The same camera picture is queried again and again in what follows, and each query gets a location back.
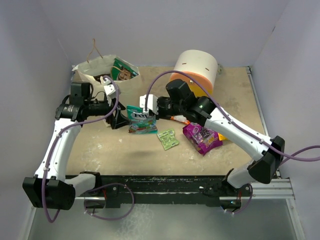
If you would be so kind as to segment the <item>teal Fox's candy bag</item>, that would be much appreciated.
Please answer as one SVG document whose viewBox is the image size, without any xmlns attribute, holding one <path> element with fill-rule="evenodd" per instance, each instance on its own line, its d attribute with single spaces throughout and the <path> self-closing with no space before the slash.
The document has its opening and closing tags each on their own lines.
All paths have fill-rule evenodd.
<svg viewBox="0 0 320 240">
<path fill-rule="evenodd" d="M 137 106 L 128 105 L 127 117 L 130 122 L 128 132 L 130 134 L 157 134 L 156 116 L 153 113 L 144 113 Z"/>
</svg>

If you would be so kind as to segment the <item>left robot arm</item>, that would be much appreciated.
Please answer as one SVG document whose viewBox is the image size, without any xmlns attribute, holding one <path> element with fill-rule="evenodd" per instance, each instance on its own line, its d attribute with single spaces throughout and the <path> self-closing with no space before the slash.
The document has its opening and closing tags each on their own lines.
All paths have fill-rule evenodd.
<svg viewBox="0 0 320 240">
<path fill-rule="evenodd" d="M 74 142 L 88 117 L 100 117 L 112 129 L 124 126 L 121 114 L 124 106 L 117 84 L 109 79 L 102 81 L 103 100 L 93 97 L 90 82 L 73 82 L 67 95 L 55 111 L 52 138 L 45 156 L 34 176 L 25 177 L 22 188 L 36 208 L 69 210 L 75 198 L 88 192 L 98 196 L 103 191 L 102 177 L 98 172 L 83 171 L 67 179 L 66 170 Z"/>
</svg>

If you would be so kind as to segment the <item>yellow small snack box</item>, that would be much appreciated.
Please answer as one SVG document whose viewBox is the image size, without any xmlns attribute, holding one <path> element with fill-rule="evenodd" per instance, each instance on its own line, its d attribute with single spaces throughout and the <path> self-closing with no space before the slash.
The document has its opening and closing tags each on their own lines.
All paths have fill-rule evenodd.
<svg viewBox="0 0 320 240">
<path fill-rule="evenodd" d="M 226 141 L 226 140 L 228 140 L 227 137 L 225 137 L 224 135 L 222 135 L 222 134 L 220 134 L 220 133 L 218 133 L 218 139 L 219 139 L 220 141 Z"/>
</svg>

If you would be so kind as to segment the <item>green snack bag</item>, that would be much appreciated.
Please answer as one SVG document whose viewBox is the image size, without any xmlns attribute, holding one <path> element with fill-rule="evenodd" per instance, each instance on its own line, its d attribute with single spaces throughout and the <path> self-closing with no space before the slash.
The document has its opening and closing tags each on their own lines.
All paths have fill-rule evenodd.
<svg viewBox="0 0 320 240">
<path fill-rule="evenodd" d="M 127 63 L 119 58 L 114 59 L 114 63 L 110 68 L 110 77 L 114 81 L 126 81 L 138 76 L 138 73 L 133 70 Z"/>
</svg>

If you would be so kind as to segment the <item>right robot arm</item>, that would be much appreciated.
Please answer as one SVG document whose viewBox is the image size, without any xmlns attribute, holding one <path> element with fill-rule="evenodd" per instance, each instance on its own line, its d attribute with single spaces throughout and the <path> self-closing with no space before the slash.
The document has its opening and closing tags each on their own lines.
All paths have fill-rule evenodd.
<svg viewBox="0 0 320 240">
<path fill-rule="evenodd" d="M 168 97 L 143 95 L 139 98 L 140 107 L 157 117 L 182 115 L 191 123 L 222 134 L 250 156 L 248 163 L 231 169 L 225 176 L 222 190 L 226 195 L 233 196 L 242 186 L 255 181 L 271 182 L 283 161 L 280 153 L 285 149 L 285 140 L 282 137 L 271 138 L 253 130 L 224 112 L 209 97 L 196 97 L 181 79 L 169 82 L 165 88 Z"/>
</svg>

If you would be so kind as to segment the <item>brown Kettle chips bag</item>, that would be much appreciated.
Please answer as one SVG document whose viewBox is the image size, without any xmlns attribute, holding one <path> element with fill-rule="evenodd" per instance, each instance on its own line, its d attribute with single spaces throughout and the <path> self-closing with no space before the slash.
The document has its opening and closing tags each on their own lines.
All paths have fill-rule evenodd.
<svg viewBox="0 0 320 240">
<path fill-rule="evenodd" d="M 95 76 L 93 76 L 93 78 L 94 78 L 95 81 L 101 83 L 101 78 L 102 78 L 103 76 L 108 76 L 108 77 L 110 77 L 110 74 L 104 73 L 104 74 L 101 74 L 101 75 L 95 75 Z"/>
</svg>

